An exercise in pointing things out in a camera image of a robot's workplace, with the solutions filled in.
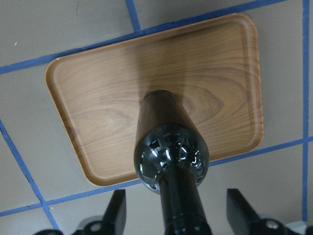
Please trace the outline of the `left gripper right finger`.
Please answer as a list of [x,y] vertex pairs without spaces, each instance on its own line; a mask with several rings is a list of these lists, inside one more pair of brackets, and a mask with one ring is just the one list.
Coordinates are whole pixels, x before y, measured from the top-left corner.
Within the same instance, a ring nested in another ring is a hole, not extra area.
[[265,235],[264,221],[236,188],[227,189],[226,216],[235,235]]

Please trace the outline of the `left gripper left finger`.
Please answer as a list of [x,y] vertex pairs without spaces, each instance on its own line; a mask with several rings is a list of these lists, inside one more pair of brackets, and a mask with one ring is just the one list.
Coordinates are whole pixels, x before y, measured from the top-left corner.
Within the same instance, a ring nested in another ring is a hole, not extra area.
[[102,218],[103,235],[122,235],[127,216],[126,191],[115,190]]

